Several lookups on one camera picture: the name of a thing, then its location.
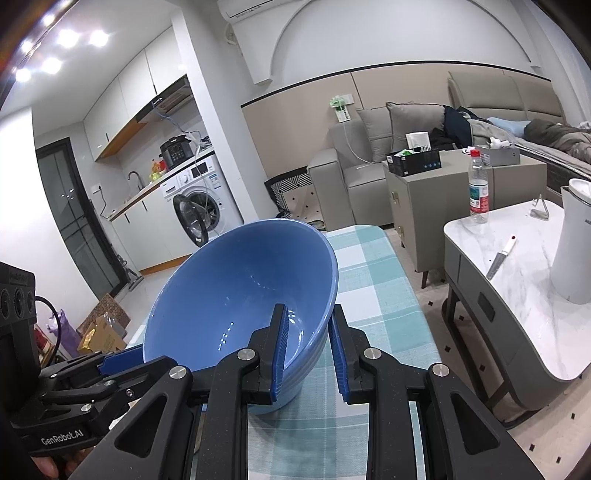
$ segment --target knife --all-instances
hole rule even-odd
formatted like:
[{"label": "knife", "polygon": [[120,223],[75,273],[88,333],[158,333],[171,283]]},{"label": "knife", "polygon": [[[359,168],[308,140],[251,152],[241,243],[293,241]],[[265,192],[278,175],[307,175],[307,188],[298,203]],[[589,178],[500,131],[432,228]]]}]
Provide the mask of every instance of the knife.
[{"label": "knife", "polygon": [[511,252],[511,250],[515,246],[516,241],[517,241],[517,237],[515,235],[511,236],[511,238],[509,239],[509,241],[505,245],[505,248],[500,253],[497,253],[495,259],[492,262],[490,270],[486,274],[486,278],[488,278],[488,280],[492,280],[492,277],[494,277],[495,274],[499,271],[499,268],[501,267],[502,263],[507,258],[507,255],[509,255],[509,253]]}]

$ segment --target table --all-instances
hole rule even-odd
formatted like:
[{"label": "table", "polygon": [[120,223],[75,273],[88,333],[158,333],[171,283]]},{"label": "table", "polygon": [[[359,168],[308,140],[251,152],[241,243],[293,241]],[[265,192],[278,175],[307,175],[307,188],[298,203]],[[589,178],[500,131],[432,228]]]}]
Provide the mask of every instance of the table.
[{"label": "table", "polygon": [[[440,152],[441,168],[398,177],[384,162],[394,225],[426,286],[429,270],[443,267],[443,226],[470,215],[468,166],[461,150]],[[546,190],[546,164],[521,156],[519,165],[489,169],[491,210],[526,202]]]},{"label": "table", "polygon": [[[403,364],[428,368],[440,362],[427,321],[384,231],[356,225],[327,237],[339,265],[336,301],[348,323],[365,331],[372,346]],[[141,335],[134,342],[141,343]],[[417,470],[419,478],[425,478],[414,404],[411,412]],[[248,478],[365,478],[368,426],[367,405],[343,403],[327,341],[291,403],[270,414],[250,416]]]},{"label": "table", "polygon": [[[564,212],[546,202],[550,220],[529,215],[531,202],[494,210],[488,223],[449,222],[445,270],[449,296],[444,321],[452,333],[479,398],[492,409],[506,393],[527,412],[512,427],[555,399],[591,364],[591,303],[576,305],[550,281]],[[511,235],[517,243],[492,281],[485,277]],[[469,312],[503,383],[488,398],[476,365],[454,323],[456,302]]]}]

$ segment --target purple bag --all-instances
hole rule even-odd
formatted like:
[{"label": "purple bag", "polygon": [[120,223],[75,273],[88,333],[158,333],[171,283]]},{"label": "purple bag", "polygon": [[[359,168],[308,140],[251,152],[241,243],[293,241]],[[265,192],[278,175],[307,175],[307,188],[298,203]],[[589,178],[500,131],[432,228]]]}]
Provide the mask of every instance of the purple bag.
[{"label": "purple bag", "polygon": [[[60,310],[60,325],[61,325],[61,343],[60,345],[68,352],[72,358],[80,356],[78,352],[78,345],[80,344],[80,335],[72,328],[70,322],[66,318],[66,314],[63,310]],[[51,316],[49,322],[47,322],[49,331],[57,337],[57,322],[54,320],[54,316]]]}]

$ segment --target faucet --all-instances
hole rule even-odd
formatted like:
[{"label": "faucet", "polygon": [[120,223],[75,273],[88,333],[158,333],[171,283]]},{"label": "faucet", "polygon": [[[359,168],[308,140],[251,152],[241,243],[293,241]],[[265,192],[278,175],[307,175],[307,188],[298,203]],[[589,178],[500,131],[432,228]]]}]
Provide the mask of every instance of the faucet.
[{"label": "faucet", "polygon": [[144,181],[142,180],[142,177],[140,177],[139,173],[137,173],[135,170],[132,170],[129,172],[129,175],[127,175],[128,180],[131,180],[132,173],[135,173],[138,177],[138,190],[141,192],[144,188],[146,188],[146,185],[145,185]]}]

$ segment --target sofa armrest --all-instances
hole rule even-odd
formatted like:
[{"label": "sofa armrest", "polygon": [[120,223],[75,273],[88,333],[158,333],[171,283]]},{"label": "sofa armrest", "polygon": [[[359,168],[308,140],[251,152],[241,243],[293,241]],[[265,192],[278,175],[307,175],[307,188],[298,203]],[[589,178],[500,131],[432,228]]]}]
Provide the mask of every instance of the sofa armrest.
[{"label": "sofa armrest", "polygon": [[308,173],[316,190],[326,230],[354,225],[337,151],[334,148],[319,151],[308,165]]}]

